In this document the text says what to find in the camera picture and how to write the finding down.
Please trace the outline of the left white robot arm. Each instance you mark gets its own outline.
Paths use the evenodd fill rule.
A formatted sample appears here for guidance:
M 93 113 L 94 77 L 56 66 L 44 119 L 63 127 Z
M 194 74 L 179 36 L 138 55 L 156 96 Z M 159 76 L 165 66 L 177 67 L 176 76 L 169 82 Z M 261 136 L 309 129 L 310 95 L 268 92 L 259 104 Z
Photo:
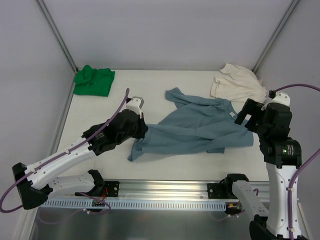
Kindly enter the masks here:
M 44 204 L 48 199 L 66 194 L 85 193 L 92 197 L 103 194 L 106 184 L 98 170 L 90 169 L 80 175 L 60 175 L 77 164 L 112 151 L 130 138 L 144 138 L 148 130 L 143 113 L 125 109 L 83 132 L 73 144 L 34 164 L 17 163 L 12 172 L 25 210 Z

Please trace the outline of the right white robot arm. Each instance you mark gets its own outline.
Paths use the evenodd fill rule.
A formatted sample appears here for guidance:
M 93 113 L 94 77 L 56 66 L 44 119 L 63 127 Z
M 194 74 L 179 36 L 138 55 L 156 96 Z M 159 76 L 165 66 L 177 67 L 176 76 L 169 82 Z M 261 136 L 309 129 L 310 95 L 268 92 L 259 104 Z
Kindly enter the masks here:
M 237 198 L 250 219 L 252 240 L 303 240 L 299 222 L 298 172 L 302 169 L 300 144 L 289 137 L 292 113 L 284 103 L 266 105 L 248 99 L 235 124 L 245 117 L 248 131 L 256 133 L 269 180 L 269 208 L 265 208 L 244 174 L 228 174 L 223 193 Z

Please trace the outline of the blue-grey t-shirt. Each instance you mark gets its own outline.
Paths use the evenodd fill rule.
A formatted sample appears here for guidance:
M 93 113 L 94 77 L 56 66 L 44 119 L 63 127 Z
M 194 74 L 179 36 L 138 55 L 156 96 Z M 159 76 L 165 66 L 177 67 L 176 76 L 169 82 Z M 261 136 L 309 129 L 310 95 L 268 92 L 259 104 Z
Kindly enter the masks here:
M 144 154 L 223 154 L 226 148 L 246 148 L 254 144 L 253 133 L 235 123 L 232 103 L 222 98 L 185 95 L 179 88 L 165 92 L 176 109 L 157 124 L 148 124 L 144 138 L 134 141 L 130 162 Z

